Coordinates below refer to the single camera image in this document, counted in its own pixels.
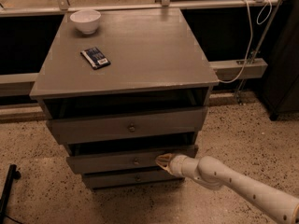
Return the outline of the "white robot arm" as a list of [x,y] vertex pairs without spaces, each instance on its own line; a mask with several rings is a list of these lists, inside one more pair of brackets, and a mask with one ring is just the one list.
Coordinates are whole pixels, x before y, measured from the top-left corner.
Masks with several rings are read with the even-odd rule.
[[213,157],[166,153],[155,161],[170,175],[189,178],[207,189],[232,189],[278,224],[299,224],[298,198],[242,175]]

